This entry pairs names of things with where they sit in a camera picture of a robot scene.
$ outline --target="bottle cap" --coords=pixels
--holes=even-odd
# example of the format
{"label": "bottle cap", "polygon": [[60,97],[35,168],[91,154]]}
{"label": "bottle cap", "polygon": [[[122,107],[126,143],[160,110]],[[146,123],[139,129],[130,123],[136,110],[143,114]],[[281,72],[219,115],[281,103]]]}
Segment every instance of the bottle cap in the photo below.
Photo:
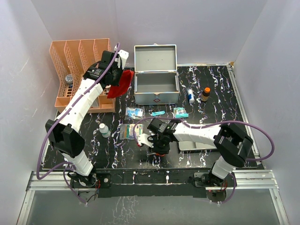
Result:
{"label": "bottle cap", "polygon": [[68,83],[68,84],[73,84],[73,77],[71,74],[68,74],[66,77],[65,77],[65,81]]}

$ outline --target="orange desk organizer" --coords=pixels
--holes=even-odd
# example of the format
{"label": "orange desk organizer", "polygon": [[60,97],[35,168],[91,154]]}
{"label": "orange desk organizer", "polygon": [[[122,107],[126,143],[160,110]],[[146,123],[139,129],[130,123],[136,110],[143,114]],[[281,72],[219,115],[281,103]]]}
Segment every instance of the orange desk organizer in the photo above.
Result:
{"label": "orange desk organizer", "polygon": [[[110,51],[109,39],[52,41],[50,55],[53,60],[57,75],[60,80],[60,88],[56,97],[55,107],[61,113],[77,92],[83,74],[95,63],[101,60],[104,50]],[[70,88],[65,77],[71,74],[73,87]],[[108,90],[98,96],[88,113],[115,112],[116,99],[107,98]]]}

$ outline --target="black marble table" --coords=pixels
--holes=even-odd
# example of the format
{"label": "black marble table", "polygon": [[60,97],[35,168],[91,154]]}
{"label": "black marble table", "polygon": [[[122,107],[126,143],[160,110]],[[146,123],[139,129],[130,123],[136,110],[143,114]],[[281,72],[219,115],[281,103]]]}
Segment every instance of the black marble table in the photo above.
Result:
{"label": "black marble table", "polygon": [[[242,115],[238,106],[233,85],[226,66],[178,67],[180,82],[180,97],[176,105],[146,105],[146,117],[151,112],[166,111],[163,118],[173,118],[173,108],[184,107],[189,113],[188,123],[207,124],[223,120],[241,120]],[[196,102],[188,103],[186,88],[192,88]],[[199,100],[199,95],[205,87],[211,88],[211,94],[206,103]],[[182,152],[178,143],[171,143],[168,155],[147,156],[146,147],[139,148],[134,140],[120,140],[120,125],[134,123],[125,120],[125,108],[134,107],[134,82],[131,83],[127,94],[116,99],[116,112],[87,114],[83,119],[80,135],[85,139],[84,151],[97,169],[162,169],[162,168],[211,168],[220,154],[216,151],[204,150],[197,153]],[[103,138],[99,124],[106,124],[111,130],[111,136]],[[144,132],[148,121],[144,123]],[[63,156],[49,146],[43,169],[48,170],[63,162]],[[257,167],[255,162],[248,167]]]}

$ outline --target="metal toolbox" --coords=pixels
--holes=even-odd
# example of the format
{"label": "metal toolbox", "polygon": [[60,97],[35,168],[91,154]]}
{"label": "metal toolbox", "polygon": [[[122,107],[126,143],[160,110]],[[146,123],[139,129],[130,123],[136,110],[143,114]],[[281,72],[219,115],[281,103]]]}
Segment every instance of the metal toolbox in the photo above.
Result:
{"label": "metal toolbox", "polygon": [[178,98],[176,45],[136,45],[135,103],[176,104]]}

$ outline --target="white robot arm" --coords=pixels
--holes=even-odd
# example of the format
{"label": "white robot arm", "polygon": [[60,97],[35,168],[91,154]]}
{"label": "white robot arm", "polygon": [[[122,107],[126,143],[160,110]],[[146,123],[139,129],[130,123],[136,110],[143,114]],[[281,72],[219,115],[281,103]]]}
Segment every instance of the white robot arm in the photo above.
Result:
{"label": "white robot arm", "polygon": [[205,178],[206,183],[216,186],[220,186],[225,177],[236,167],[244,167],[253,145],[251,137],[233,123],[201,129],[201,125],[184,124],[180,120],[164,123],[154,118],[147,128],[154,135],[138,136],[138,145],[145,144],[149,146],[150,152],[159,155],[168,154],[169,143],[173,141],[191,141],[216,146],[221,156]]}
{"label": "white robot arm", "polygon": [[[59,150],[68,162],[75,167],[76,176],[72,178],[82,185],[94,183],[93,173],[95,171],[92,163],[86,157],[84,139],[78,134],[82,120],[95,101],[107,85],[117,86],[123,73],[128,52],[120,50],[115,62],[109,68],[105,76],[87,93],[86,90],[102,75],[111,62],[113,52],[104,51],[101,61],[93,64],[83,76],[80,87],[66,109],[55,119],[58,120],[66,111],[72,109],[49,135],[49,141],[53,148]],[[55,121],[48,120],[46,130],[48,131]]]}

